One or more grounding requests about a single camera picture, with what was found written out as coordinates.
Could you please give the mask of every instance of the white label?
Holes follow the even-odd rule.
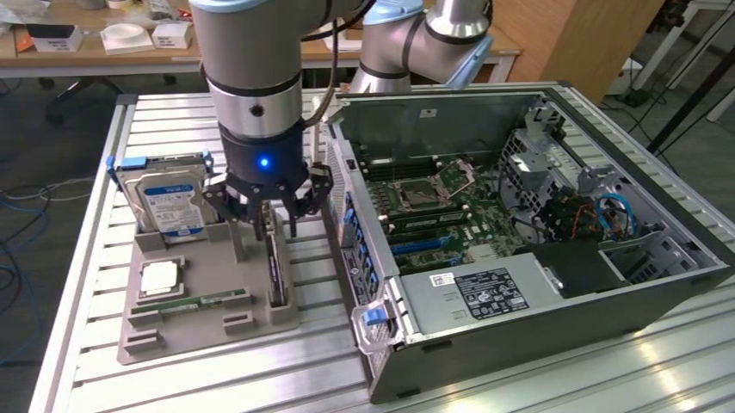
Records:
[[[438,113],[438,110],[436,109],[422,109],[421,113],[418,114],[418,118],[434,118],[436,114]]]
[[[444,222],[444,221],[456,221],[457,219],[461,218],[461,216],[464,215],[464,213],[452,213],[449,215],[442,215],[440,218],[438,218],[438,222]]]
[[[414,226],[426,226],[433,224],[436,224],[436,219],[428,219],[426,221],[408,222],[405,227],[413,228]]]
[[[432,286],[434,286],[434,287],[448,286],[448,284],[454,283],[454,274],[453,273],[444,273],[444,274],[432,275],[428,278],[430,279]]]
[[[143,195],[161,233],[183,236],[201,232],[203,219],[198,206],[191,204],[191,185],[147,188]]]
[[[171,62],[198,62],[202,58],[198,56],[173,56],[170,58]]]
[[[171,312],[190,311],[198,309],[197,304],[183,304],[178,307],[163,308],[161,314],[170,314]]]

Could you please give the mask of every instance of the blue pcie slot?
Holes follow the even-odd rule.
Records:
[[[402,245],[394,245],[390,247],[390,252],[394,256],[401,254],[409,254],[412,252],[421,252],[428,250],[437,250],[444,247],[449,242],[449,237],[441,237],[430,239],[428,241],[420,241],[416,243],[405,243]]]

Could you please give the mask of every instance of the motherboard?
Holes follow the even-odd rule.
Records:
[[[400,274],[512,256],[525,241],[472,159],[365,168],[366,190]]]

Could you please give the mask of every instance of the barcode sticker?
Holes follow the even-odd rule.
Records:
[[[429,279],[432,281],[432,286],[434,287],[448,286],[448,284],[454,283],[454,274],[444,273],[444,274],[432,275]]]

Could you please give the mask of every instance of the blue led light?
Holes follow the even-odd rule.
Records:
[[[261,158],[257,160],[257,165],[259,166],[259,169],[261,169],[261,170],[269,169],[269,167],[270,167],[270,160],[267,159],[267,157],[261,157]]]

